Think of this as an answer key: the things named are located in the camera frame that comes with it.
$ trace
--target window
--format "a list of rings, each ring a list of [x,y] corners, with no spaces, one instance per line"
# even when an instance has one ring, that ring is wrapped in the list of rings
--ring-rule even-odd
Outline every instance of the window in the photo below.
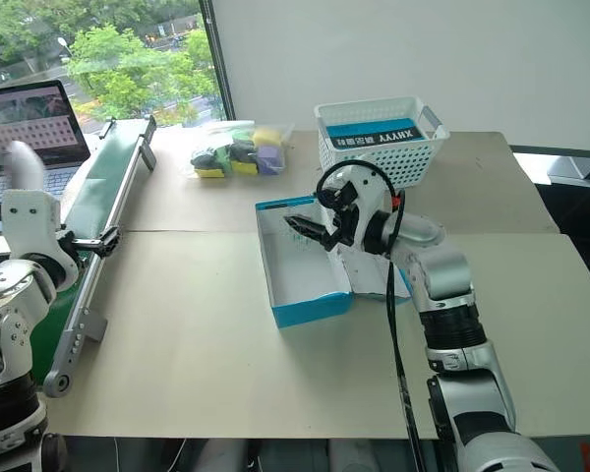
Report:
[[[0,0],[0,88],[60,80],[85,133],[109,116],[186,127],[231,118],[211,46],[199,0]]]

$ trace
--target wire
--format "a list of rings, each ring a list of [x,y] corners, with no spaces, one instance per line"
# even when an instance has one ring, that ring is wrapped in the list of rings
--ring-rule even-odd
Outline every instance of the wire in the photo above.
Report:
[[[415,424],[415,416],[413,415],[413,406],[411,404],[411,396],[409,394],[408,384],[406,381],[406,374],[404,372],[404,363],[402,362],[402,355],[400,354],[400,347],[399,347],[399,339],[397,335],[397,323],[395,320],[395,270],[393,262],[391,261],[391,251],[393,250],[393,245],[395,244],[395,240],[400,231],[400,224],[402,223],[402,217],[404,216],[404,205],[405,205],[405,193],[404,189],[401,189],[399,195],[395,194],[395,189],[393,188],[393,184],[389,179],[388,175],[377,167],[372,162],[368,162],[367,160],[357,160],[357,159],[350,159],[350,160],[343,160],[341,162],[337,162],[336,164],[332,165],[328,168],[326,172],[322,175],[319,182],[317,183],[317,198],[320,203],[326,207],[325,203],[322,201],[322,196],[324,195],[324,183],[332,175],[336,170],[340,169],[341,167],[345,167],[347,165],[357,165],[361,167],[367,167],[368,169],[376,172],[380,175],[384,182],[386,183],[389,192],[391,193],[392,201],[395,201],[396,197],[399,197],[399,204],[393,210],[397,212],[397,216],[395,219],[395,223],[393,224],[393,231],[389,235],[389,239],[387,241],[386,247],[386,256],[389,259],[389,267],[386,276],[386,294],[385,294],[385,301],[386,301],[386,318],[389,324],[389,331],[391,331],[391,341],[393,343],[393,359],[395,361],[395,373],[398,379],[398,388],[400,391],[400,398],[402,399],[402,406],[404,412],[404,419],[406,422],[406,431],[409,434],[409,442],[411,445],[411,451],[413,452],[413,459],[415,461],[415,467],[418,472],[426,471],[426,466],[424,462],[424,454],[422,452],[422,447],[420,445],[420,435],[417,430],[417,426]]]
[[[179,455],[181,454],[181,451],[184,449],[184,445],[186,445],[187,440],[188,440],[187,438],[184,438],[184,440],[181,441],[181,445],[179,446],[179,450],[177,451],[177,454],[175,455],[175,458],[173,459],[173,463],[170,464],[170,467],[168,467],[168,470],[166,472],[173,472],[175,465],[177,465],[177,459],[179,459]]]
[[[116,448],[116,472],[120,472],[120,458],[118,457],[118,442],[114,436],[114,447]]]

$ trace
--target blue and white box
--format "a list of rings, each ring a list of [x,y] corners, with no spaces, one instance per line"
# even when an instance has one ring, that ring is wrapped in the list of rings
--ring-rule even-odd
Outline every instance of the blue and white box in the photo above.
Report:
[[[284,216],[294,214],[327,220],[315,197],[256,204],[266,286],[278,327],[343,314],[355,295],[384,298],[386,259],[343,245],[327,252],[284,221]],[[397,274],[396,302],[408,300],[409,290]]]

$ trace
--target laptop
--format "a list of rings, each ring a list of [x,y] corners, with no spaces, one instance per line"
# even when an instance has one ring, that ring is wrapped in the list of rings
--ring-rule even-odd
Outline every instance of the laptop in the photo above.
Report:
[[[0,202],[10,187],[4,162],[11,141],[27,143],[39,155],[45,166],[43,190],[57,199],[89,158],[88,145],[59,81],[0,88]]]

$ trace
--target robotic arm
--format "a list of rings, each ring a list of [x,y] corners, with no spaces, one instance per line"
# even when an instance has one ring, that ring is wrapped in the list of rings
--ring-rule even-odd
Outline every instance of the robotic arm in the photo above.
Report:
[[[337,181],[338,189],[320,193],[318,188],[320,202],[333,211],[332,225],[303,216],[286,221],[327,250],[340,242],[385,254],[408,274],[426,356],[436,373],[428,380],[432,414],[438,436],[454,444],[458,470],[558,472],[542,449],[515,432],[513,401],[494,345],[479,322],[463,254],[431,219],[383,211],[387,186],[371,166],[347,165]],[[389,249],[398,217],[399,231]]]
[[[45,434],[46,407],[30,373],[30,333],[46,317],[57,292],[77,281],[83,268],[77,250],[105,256],[118,242],[117,228],[106,231],[103,241],[74,239],[62,229],[59,210],[59,202],[42,191],[8,190],[3,196],[2,226],[11,256],[0,264],[2,471],[66,470],[65,443]]]

